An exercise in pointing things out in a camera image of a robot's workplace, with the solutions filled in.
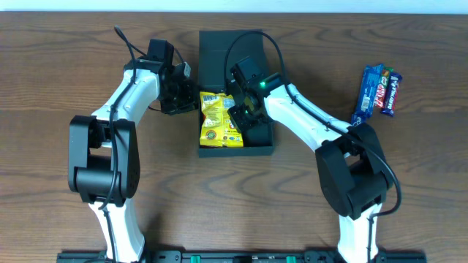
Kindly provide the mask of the yellow snack bag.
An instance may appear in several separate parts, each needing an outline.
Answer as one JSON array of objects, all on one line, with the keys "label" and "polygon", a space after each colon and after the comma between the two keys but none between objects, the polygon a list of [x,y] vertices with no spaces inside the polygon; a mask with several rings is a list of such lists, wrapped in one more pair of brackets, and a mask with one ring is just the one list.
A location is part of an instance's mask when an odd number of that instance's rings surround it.
[{"label": "yellow snack bag", "polygon": [[201,146],[215,148],[242,148],[242,134],[237,131],[228,110],[235,105],[231,95],[200,92],[203,123],[200,130]]}]

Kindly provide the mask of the dark green box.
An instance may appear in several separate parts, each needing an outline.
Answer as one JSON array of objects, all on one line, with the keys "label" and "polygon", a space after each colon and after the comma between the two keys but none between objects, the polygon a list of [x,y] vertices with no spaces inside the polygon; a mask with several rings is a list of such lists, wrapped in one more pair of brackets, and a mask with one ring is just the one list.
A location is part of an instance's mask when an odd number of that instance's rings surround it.
[{"label": "dark green box", "polygon": [[[227,67],[249,56],[259,66],[262,73],[269,75],[268,62],[263,48],[263,36],[249,34],[235,41],[244,30],[200,31],[198,85],[201,91],[215,94],[224,91],[222,77],[224,57],[230,45]],[[261,124],[243,135],[242,148],[210,148],[199,146],[199,157],[270,156],[274,151],[274,127],[272,123]]]}]

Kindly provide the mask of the blue biscuit bar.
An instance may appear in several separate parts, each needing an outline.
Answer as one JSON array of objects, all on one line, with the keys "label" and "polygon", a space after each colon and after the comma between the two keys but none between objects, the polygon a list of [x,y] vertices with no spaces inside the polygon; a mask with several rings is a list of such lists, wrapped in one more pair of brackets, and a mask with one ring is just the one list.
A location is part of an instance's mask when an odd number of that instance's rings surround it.
[{"label": "blue biscuit bar", "polygon": [[363,71],[361,89],[354,113],[356,117],[360,118],[361,122],[365,122],[373,113],[374,98],[376,96],[377,86],[380,83],[380,76],[383,69],[384,65],[378,64],[376,66],[366,66]]}]

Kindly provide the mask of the red KitKat bar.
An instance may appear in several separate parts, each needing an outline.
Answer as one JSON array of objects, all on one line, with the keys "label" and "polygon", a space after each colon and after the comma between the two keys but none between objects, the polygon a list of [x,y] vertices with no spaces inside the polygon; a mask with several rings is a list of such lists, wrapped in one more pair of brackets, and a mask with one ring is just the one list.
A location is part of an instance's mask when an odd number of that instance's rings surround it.
[{"label": "red KitKat bar", "polygon": [[385,94],[387,91],[388,81],[391,72],[386,71],[385,68],[381,71],[380,80],[377,85],[376,95],[374,97],[374,106],[378,108],[384,107]]}]

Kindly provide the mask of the purple Dairy Milk bar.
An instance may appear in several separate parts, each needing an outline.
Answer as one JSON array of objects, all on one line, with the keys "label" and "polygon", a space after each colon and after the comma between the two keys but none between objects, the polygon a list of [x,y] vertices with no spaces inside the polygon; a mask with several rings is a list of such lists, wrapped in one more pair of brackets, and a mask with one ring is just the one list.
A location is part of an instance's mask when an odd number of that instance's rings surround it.
[{"label": "purple Dairy Milk bar", "polygon": [[388,86],[385,94],[385,100],[381,113],[393,117],[395,114],[395,103],[398,95],[399,85],[402,81],[402,76],[399,73],[391,72]]}]

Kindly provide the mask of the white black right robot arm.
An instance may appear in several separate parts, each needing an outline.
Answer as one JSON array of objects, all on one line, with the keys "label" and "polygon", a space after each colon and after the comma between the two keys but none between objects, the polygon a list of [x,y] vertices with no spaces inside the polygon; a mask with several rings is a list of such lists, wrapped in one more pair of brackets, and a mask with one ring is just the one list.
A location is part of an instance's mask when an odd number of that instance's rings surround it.
[{"label": "white black right robot arm", "polygon": [[235,106],[228,113],[235,128],[246,132],[275,121],[299,137],[315,154],[322,194],[339,214],[341,258],[373,262],[377,218],[394,184],[373,128],[327,114],[279,73],[266,76],[251,57],[235,63],[230,74],[227,91]]}]

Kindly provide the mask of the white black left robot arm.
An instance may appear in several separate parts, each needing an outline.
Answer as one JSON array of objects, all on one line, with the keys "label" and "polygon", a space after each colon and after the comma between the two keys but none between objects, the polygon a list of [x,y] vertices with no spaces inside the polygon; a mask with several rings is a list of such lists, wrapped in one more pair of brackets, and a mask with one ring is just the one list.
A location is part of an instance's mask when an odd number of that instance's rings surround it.
[{"label": "white black left robot arm", "polygon": [[94,211],[107,243],[98,253],[61,253],[58,262],[149,262],[133,196],[140,180],[136,128],[155,101],[165,115],[198,108],[187,62],[174,65],[176,49],[151,39],[148,50],[124,66],[113,95],[91,115],[69,124],[68,185]]}]

